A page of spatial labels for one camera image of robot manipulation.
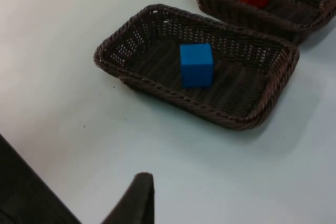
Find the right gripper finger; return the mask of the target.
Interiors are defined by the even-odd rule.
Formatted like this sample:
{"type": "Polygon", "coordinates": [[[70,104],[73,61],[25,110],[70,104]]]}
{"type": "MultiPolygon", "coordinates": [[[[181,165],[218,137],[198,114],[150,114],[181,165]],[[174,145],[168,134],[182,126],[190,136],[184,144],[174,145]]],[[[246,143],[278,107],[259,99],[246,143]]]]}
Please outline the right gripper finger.
{"type": "Polygon", "coordinates": [[[103,223],[150,223],[155,219],[153,175],[138,173],[103,223]]]}

